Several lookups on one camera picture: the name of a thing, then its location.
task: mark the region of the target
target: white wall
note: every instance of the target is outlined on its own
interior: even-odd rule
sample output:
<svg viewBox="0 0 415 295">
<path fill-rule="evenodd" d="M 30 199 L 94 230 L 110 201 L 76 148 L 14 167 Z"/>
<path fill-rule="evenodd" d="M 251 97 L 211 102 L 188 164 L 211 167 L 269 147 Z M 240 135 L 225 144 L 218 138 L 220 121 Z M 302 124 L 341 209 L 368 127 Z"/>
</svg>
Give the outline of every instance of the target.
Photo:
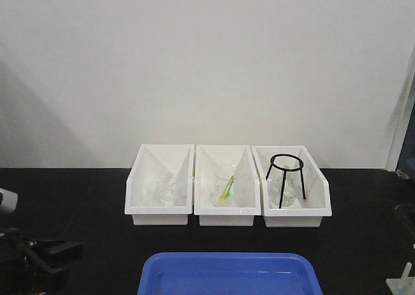
<svg viewBox="0 0 415 295">
<path fill-rule="evenodd" d="M 248 143 L 384 168 L 414 18 L 414 0 L 0 0 L 0 166 Z"/>
</svg>

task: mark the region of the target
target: black wire ring stand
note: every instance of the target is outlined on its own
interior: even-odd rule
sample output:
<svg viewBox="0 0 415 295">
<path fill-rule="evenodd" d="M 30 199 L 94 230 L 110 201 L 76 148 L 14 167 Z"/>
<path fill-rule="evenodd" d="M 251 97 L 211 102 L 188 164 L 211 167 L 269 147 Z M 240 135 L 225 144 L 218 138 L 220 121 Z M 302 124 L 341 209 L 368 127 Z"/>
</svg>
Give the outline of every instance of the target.
<svg viewBox="0 0 415 295">
<path fill-rule="evenodd" d="M 285 167 L 279 167 L 278 165 L 275 164 L 275 159 L 278 157 L 290 157 L 290 158 L 294 158 L 295 160 L 298 161 L 298 167 L 296 167 L 295 169 L 286 169 Z M 304 167 L 304 162 L 303 160 L 301 160 L 299 157 L 297 156 L 293 156 L 292 154 L 276 154 L 275 156 L 272 156 L 270 159 L 270 167 L 268 169 L 267 172 L 267 177 L 265 178 L 266 180 L 268 180 L 268 177 L 270 176 L 270 172 L 272 167 L 275 167 L 281 171 L 283 171 L 283 182 L 281 184 L 281 196 L 279 197 L 279 208 L 281 209 L 281 205 L 283 202 L 283 195 L 284 195 L 284 188 L 285 188 L 285 179 L 287 177 L 287 172 L 296 172 L 299 171 L 300 172 L 300 176 L 301 176 L 301 188 L 302 188 L 302 192 L 303 192 L 303 199 L 305 200 L 305 190 L 304 190 L 304 177 L 303 177 L 303 167 Z"/>
</svg>

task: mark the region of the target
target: glass beaker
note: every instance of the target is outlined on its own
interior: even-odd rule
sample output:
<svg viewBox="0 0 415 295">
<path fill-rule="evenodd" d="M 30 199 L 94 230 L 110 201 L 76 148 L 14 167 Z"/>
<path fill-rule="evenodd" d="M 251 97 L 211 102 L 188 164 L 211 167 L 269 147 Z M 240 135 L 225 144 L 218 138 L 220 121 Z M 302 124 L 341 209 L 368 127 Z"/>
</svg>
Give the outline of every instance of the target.
<svg viewBox="0 0 415 295">
<path fill-rule="evenodd" d="M 298 195 L 301 193 L 301 185 L 299 182 L 299 172 L 287 172 L 285 177 L 284 193 L 281 206 L 289 207 L 294 205 Z M 283 182 L 283 173 L 276 180 L 268 181 L 270 206 L 272 209 L 279 208 L 279 201 L 281 199 L 281 186 Z"/>
</svg>

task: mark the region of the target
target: blue plastic tray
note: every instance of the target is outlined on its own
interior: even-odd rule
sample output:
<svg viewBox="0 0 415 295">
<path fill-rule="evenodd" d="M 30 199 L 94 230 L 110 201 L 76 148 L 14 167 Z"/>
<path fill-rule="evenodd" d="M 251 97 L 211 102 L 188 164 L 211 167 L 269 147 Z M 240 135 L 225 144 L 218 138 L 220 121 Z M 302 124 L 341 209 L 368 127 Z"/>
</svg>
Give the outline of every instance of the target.
<svg viewBox="0 0 415 295">
<path fill-rule="evenodd" d="M 322 295 L 311 264 L 285 253 L 160 253 L 139 295 Z"/>
</svg>

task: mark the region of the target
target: black countertop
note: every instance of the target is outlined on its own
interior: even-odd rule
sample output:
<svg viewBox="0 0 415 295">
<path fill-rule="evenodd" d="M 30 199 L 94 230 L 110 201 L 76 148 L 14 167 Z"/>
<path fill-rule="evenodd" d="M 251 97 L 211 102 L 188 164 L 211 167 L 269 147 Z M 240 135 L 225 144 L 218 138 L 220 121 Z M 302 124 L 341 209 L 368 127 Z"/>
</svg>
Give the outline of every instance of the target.
<svg viewBox="0 0 415 295">
<path fill-rule="evenodd" d="M 57 294 L 137 292 L 141 269 L 158 252 L 292 252 L 314 266 L 325 295 L 390 295 L 387 277 L 414 262 L 414 240 L 393 213 L 415 203 L 415 187 L 381 170 L 322 170 L 329 181 L 332 217 L 319 228 L 133 226 L 124 215 L 130 169 L 0 169 L 0 187 L 19 194 L 0 226 L 28 237 L 84 243 L 69 266 L 69 285 Z"/>
</svg>

